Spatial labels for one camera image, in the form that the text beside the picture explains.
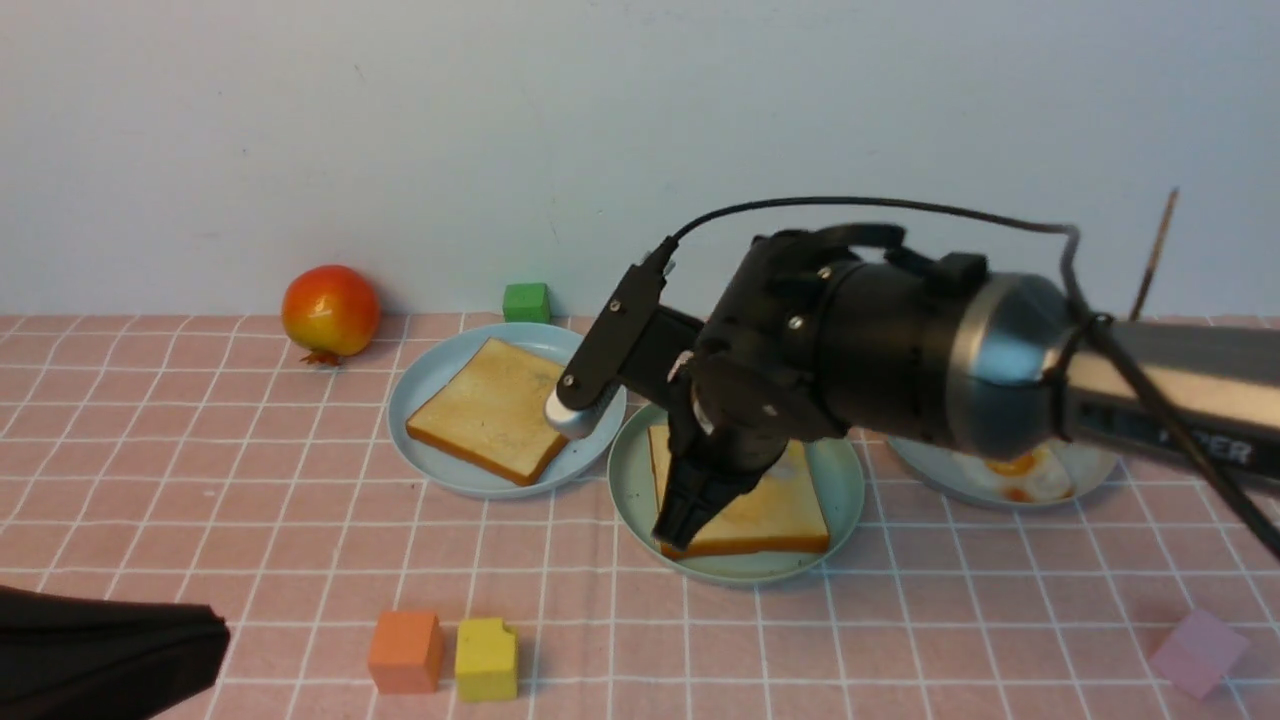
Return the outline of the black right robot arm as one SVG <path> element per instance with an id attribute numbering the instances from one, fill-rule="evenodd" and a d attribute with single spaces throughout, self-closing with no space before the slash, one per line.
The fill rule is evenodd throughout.
<path id="1" fill-rule="evenodd" d="M 1277 333 L 1115 322 L 973 254 L 852 247 L 896 225 L 758 237 L 667 374 L 672 466 L 653 537 L 685 550 L 790 441 L 852 427 L 988 460 L 1048 441 L 1202 475 L 1271 552 Z"/>

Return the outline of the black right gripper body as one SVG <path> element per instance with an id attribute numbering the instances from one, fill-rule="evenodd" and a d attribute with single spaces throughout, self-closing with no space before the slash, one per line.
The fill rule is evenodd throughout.
<path id="1" fill-rule="evenodd" d="M 841 436 L 824 398 L 819 341 L 833 327 L 856 250 L 899 249 L 902 228 L 781 231 L 755 237 L 713 313 L 692 331 L 644 331 L 620 379 L 671 418 L 691 420 L 687 455 L 724 471 L 759 471 L 792 439 Z"/>

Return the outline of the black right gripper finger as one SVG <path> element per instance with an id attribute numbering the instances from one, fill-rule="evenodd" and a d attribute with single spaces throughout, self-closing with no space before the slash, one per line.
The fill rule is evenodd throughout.
<path id="1" fill-rule="evenodd" d="M 673 550 L 687 550 L 698 534 L 736 498 L 755 489 L 776 462 L 776 446 L 762 454 L 746 446 L 667 442 L 666 492 L 652 537 Z"/>

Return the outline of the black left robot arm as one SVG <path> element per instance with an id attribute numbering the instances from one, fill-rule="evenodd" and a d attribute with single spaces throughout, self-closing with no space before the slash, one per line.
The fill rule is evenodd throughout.
<path id="1" fill-rule="evenodd" d="M 210 689 L 230 643 L 207 605 L 3 587 L 4 719 L 154 719 Z"/>

